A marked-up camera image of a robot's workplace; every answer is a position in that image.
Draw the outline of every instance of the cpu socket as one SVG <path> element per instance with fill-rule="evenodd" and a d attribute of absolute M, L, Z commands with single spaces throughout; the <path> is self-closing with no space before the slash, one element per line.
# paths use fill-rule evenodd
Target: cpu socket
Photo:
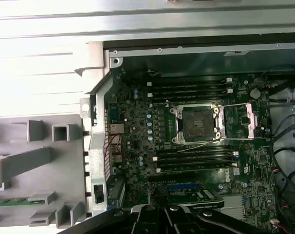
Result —
<path fill-rule="evenodd" d="M 175 144 L 193 145 L 226 137 L 223 108 L 211 103 L 179 105 L 170 109 L 175 115 Z"/>

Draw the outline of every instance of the blue pcie slot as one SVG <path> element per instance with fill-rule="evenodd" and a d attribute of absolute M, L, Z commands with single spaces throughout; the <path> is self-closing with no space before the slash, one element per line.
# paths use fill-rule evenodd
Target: blue pcie slot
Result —
<path fill-rule="evenodd" d="M 169 190 L 180 190 L 180 189 L 197 189 L 198 184 L 191 183 L 191 184 L 177 184 L 177 185 L 171 185 L 168 187 Z"/>

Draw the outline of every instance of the gray plastic bracket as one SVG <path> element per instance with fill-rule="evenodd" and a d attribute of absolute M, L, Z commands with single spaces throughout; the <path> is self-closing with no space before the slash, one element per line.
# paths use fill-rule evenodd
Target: gray plastic bracket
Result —
<path fill-rule="evenodd" d="M 30 150 L 10 156 L 0 156 L 0 183 L 50 163 L 51 160 L 50 147 Z"/>
<path fill-rule="evenodd" d="M 30 227 L 49 226 L 55 220 L 54 211 L 41 211 L 36 212 L 32 217 L 29 218 Z"/>
<path fill-rule="evenodd" d="M 34 194 L 27 200 L 28 201 L 44 201 L 45 205 L 48 206 L 51 202 L 56 200 L 56 193 L 55 192 L 38 193 L 38 194 Z"/>
<path fill-rule="evenodd" d="M 58 229 L 63 229 L 74 226 L 84 213 L 84 205 L 81 202 L 74 205 L 63 204 L 63 206 L 55 212 L 56 227 Z"/>
<path fill-rule="evenodd" d="M 10 188 L 10 182 L 5 181 L 3 183 L 0 183 L 0 191 L 5 191 L 6 189 Z"/>
<path fill-rule="evenodd" d="M 78 138 L 75 124 L 54 124 L 52 125 L 52 141 L 76 140 Z"/>
<path fill-rule="evenodd" d="M 41 120 L 28 120 L 26 122 L 11 121 L 10 123 L 26 125 L 26 140 L 11 140 L 11 143 L 25 143 L 44 140 L 43 122 Z"/>

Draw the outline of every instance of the motherboard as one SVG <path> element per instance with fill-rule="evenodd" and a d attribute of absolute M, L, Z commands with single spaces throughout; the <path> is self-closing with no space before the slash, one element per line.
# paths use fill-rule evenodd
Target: motherboard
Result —
<path fill-rule="evenodd" d="M 171 204 L 213 208 L 261 229 L 276 215 L 269 97 L 255 74 L 124 78 L 108 103 L 124 209 L 165 188 Z"/>

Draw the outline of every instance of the screw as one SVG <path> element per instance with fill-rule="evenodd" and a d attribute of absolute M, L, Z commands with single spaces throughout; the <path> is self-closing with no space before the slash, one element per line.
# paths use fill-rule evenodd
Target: screw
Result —
<path fill-rule="evenodd" d="M 154 206 L 148 206 L 146 208 L 147 211 L 154 211 L 155 210 L 155 207 Z"/>
<path fill-rule="evenodd" d="M 210 211 L 204 211 L 203 215 L 206 216 L 206 217 L 211 217 L 212 213 Z"/>
<path fill-rule="evenodd" d="M 177 206 L 171 206 L 169 209 L 171 211 L 178 211 L 179 210 L 179 207 L 177 207 Z"/>
<path fill-rule="evenodd" d="M 118 211 L 114 214 L 115 217 L 119 217 L 119 216 L 122 216 L 124 214 L 124 212 L 122 211 Z"/>

